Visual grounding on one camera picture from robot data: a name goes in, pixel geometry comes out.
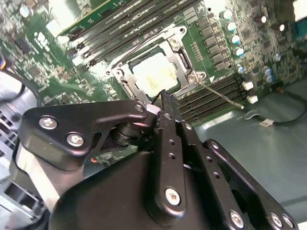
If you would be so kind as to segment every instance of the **screw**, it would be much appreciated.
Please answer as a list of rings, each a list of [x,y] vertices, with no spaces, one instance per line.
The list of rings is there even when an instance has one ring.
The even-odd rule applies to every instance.
[[[124,76],[124,72],[121,69],[116,70],[116,75],[119,77]]]
[[[49,130],[55,129],[58,126],[56,120],[51,117],[43,117],[38,123],[42,128]]]
[[[190,83],[190,84],[192,84],[193,82],[195,81],[195,78],[194,78],[194,76],[188,76],[188,82]]]
[[[273,222],[278,226],[278,227],[282,227],[283,223],[280,221],[280,219],[278,218],[277,215],[275,215],[274,213],[271,214],[271,218],[273,220]]]
[[[229,216],[233,223],[240,229],[244,228],[244,222],[241,216],[234,210],[231,210]]]
[[[212,146],[213,146],[216,150],[219,149],[219,146],[218,146],[215,142],[211,142],[211,144],[212,144]]]
[[[168,200],[168,202],[171,205],[179,205],[180,196],[179,196],[178,192],[176,192],[174,189],[172,189],[172,188],[166,189],[165,190],[165,196],[166,196],[166,199]]]
[[[172,116],[168,113],[165,113],[164,116],[168,119],[168,120],[171,120],[172,119]]]
[[[141,112],[141,113],[144,112],[143,107],[140,106],[139,104],[137,104],[137,105],[135,106],[135,109],[136,109],[137,111]]]
[[[188,123],[185,124],[188,130],[192,130],[192,126],[190,126]]]
[[[294,224],[292,223],[290,218],[288,218],[286,215],[283,215],[283,219],[292,229],[294,229]]]
[[[69,134],[66,138],[67,142],[74,147],[80,147],[84,143],[84,139],[79,134]]]

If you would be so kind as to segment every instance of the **cable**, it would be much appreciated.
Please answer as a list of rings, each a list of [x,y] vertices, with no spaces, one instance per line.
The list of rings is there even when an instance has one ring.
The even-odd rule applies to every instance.
[[[284,95],[284,96],[287,96],[289,98],[292,98],[293,100],[301,102],[304,105],[304,111],[302,112],[302,114],[300,114],[297,118],[295,118],[293,120],[282,121],[282,122],[277,122],[277,121],[270,120],[268,118],[263,117],[260,114],[255,114],[253,116],[253,118],[256,118],[257,120],[259,120],[261,122],[265,122],[266,120],[270,120],[271,123],[269,123],[269,125],[273,125],[273,126],[290,126],[290,125],[296,124],[297,122],[299,122],[302,118],[304,118],[306,116],[306,114],[307,114],[307,100],[306,99],[304,99],[303,97],[301,97],[301,96],[299,96],[299,95],[297,95],[295,93],[285,91],[283,88],[277,88],[275,91],[277,93],[279,93],[280,95]]]
[[[37,106],[41,107],[41,106],[44,105],[43,101],[42,101],[42,98],[39,95],[38,90],[36,89],[36,87],[30,81],[25,80],[25,79],[17,76],[15,73],[13,73],[13,72],[11,72],[11,71],[9,71],[7,69],[3,69],[1,71],[6,73],[7,75],[9,75],[10,77],[15,78],[16,80],[20,81],[23,86],[22,86],[20,92],[15,97],[10,98],[10,99],[4,99],[4,101],[0,100],[0,104],[9,103],[9,102],[12,102],[12,101],[16,100],[17,98],[19,98],[24,93],[24,91],[25,91],[24,87],[26,87],[26,88],[28,88],[33,93],[34,97],[36,98]]]

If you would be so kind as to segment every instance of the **gray metal panel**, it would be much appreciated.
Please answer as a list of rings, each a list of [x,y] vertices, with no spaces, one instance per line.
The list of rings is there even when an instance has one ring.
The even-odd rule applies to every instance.
[[[307,99],[307,80],[287,90]],[[255,105],[264,116],[291,120],[303,107],[271,94]],[[246,121],[241,111],[230,112],[196,128],[201,141],[213,138],[296,219],[307,221],[307,117],[289,127],[262,127]]]

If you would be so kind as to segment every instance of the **electrolytic capacitor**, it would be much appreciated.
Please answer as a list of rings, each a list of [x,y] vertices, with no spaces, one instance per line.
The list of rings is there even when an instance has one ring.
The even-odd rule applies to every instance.
[[[267,22],[267,17],[266,16],[256,16],[254,17],[254,22],[265,24]]]
[[[33,14],[34,14],[33,9],[30,6],[27,6],[27,5],[24,5],[24,4],[20,6],[19,13],[24,18],[27,18],[29,16],[33,16]]]
[[[232,35],[230,38],[229,38],[229,41],[232,43],[232,44],[239,44],[240,43],[240,37],[238,35]]]
[[[266,77],[269,77],[271,75],[273,75],[273,70],[268,67],[268,66],[265,66],[263,67],[262,71],[261,71]]]
[[[273,30],[275,30],[275,31],[282,32],[282,31],[285,30],[286,27],[285,27],[285,25],[282,24],[282,23],[277,23],[277,24],[272,25],[271,28],[272,28]]]
[[[236,24],[235,23],[228,23],[225,26],[225,30],[228,30],[228,31],[234,31],[235,29],[236,29]]]
[[[225,10],[225,11],[221,12],[220,13],[220,18],[224,18],[224,19],[230,20],[232,18],[231,10]]]
[[[275,80],[275,77],[273,75],[270,76],[264,76],[263,78],[267,83],[272,83]]]
[[[243,54],[244,54],[244,49],[239,48],[239,47],[234,49],[234,55],[240,57],[240,56],[242,56]]]
[[[237,65],[236,66],[236,71],[237,71],[238,74],[243,74],[244,71],[245,71],[245,68],[243,66],[241,66],[241,65]]]

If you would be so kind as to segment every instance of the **motherboard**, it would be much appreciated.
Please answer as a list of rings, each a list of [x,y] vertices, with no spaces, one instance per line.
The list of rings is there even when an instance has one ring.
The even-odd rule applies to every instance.
[[[302,74],[283,0],[0,0],[6,66],[45,105],[134,99],[163,89],[192,124],[255,103]]]

